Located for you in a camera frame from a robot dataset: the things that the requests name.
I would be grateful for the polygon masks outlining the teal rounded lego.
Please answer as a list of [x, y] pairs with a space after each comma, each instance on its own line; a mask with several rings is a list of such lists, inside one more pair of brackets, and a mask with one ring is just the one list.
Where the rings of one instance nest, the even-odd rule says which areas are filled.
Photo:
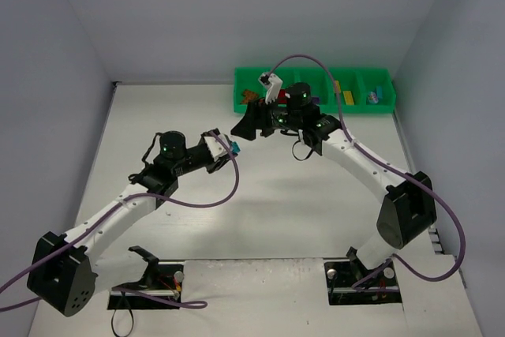
[[367, 94], [367, 102], [368, 104], [376, 105], [379, 103], [379, 98], [375, 92], [369, 92]]

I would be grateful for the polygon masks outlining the small teal square lego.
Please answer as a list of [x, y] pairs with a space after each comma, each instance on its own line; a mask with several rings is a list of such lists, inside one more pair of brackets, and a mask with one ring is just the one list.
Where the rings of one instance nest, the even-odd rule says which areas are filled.
[[236, 141], [232, 141], [230, 143], [230, 150], [232, 151], [232, 153], [234, 155], [237, 155], [240, 152], [241, 149], [239, 148], [239, 145], [238, 145], [238, 143]]

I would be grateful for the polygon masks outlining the yellow half-round lego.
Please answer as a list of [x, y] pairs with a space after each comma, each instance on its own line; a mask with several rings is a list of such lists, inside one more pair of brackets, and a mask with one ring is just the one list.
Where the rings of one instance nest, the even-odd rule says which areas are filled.
[[338, 94], [340, 94], [342, 92], [341, 85], [340, 85], [339, 81], [334, 81], [334, 90]]

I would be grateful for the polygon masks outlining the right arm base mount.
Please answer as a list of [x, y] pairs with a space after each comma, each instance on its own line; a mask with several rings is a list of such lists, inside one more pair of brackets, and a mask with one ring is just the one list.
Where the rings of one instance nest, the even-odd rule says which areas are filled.
[[386, 305], [401, 304], [394, 264], [387, 258], [377, 268], [368, 270], [350, 248], [345, 258], [324, 261], [328, 304]]

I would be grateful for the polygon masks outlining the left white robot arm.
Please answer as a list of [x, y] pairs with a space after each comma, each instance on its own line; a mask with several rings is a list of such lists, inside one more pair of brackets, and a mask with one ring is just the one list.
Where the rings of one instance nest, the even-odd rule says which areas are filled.
[[129, 184], [105, 208], [65, 233], [39, 239], [27, 287], [64, 316], [80, 312], [91, 297], [115, 287], [147, 289], [160, 276], [159, 258], [134, 245], [123, 255], [104, 252], [140, 219], [171, 199], [178, 179], [195, 170], [209, 174], [235, 162], [238, 146], [218, 129], [202, 133], [189, 148], [185, 135], [157, 133], [158, 155], [129, 176]]

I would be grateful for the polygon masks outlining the brown lego plate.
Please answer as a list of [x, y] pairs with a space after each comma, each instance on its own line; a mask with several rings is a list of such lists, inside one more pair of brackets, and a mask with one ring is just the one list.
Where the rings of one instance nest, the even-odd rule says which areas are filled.
[[260, 95], [257, 92], [252, 90], [245, 89], [241, 94], [241, 105], [247, 105], [251, 102], [254, 102], [260, 98]]

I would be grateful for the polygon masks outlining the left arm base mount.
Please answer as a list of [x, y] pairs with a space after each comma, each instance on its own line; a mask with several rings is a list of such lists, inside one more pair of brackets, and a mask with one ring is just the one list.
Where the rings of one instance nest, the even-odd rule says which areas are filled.
[[146, 249], [135, 245], [129, 247], [135, 257], [141, 257], [147, 264], [142, 277], [136, 282], [123, 283], [121, 287], [136, 290], [151, 297], [172, 301], [167, 305], [138, 294], [110, 292], [108, 310], [168, 310], [180, 309], [184, 264], [176, 261], [160, 260]]

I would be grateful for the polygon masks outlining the red lego brick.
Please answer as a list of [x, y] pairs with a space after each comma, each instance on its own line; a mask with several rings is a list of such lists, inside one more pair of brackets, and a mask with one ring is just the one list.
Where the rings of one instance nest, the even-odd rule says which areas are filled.
[[281, 90], [278, 95], [279, 103], [286, 103], [286, 93], [284, 90]]

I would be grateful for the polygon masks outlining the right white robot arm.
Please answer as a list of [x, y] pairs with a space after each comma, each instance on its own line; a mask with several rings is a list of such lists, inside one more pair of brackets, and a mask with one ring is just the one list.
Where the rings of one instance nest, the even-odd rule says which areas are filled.
[[276, 130], [296, 133], [312, 152], [347, 170], [380, 202], [376, 231], [355, 253], [366, 269], [380, 266], [436, 221], [435, 201], [423, 191], [432, 186], [430, 178], [422, 172], [404, 174], [389, 163], [378, 164], [380, 157], [373, 152], [361, 153], [342, 123], [312, 101], [308, 84], [289, 86], [284, 106], [265, 99], [249, 102], [231, 133], [255, 140]]

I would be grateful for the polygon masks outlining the teal lego brick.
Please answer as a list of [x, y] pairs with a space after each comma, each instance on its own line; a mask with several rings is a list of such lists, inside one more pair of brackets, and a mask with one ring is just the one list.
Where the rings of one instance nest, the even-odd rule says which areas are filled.
[[376, 87], [376, 96], [378, 99], [383, 98], [383, 88], [381, 86]]

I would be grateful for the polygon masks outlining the yellow lego brick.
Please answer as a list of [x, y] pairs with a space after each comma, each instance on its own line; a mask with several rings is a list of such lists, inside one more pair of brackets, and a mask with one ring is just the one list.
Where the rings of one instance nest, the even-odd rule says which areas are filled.
[[347, 106], [354, 106], [355, 105], [354, 96], [353, 96], [353, 93], [351, 91], [345, 90], [345, 91], [342, 92], [342, 94], [343, 94], [343, 98], [344, 98], [345, 104]]

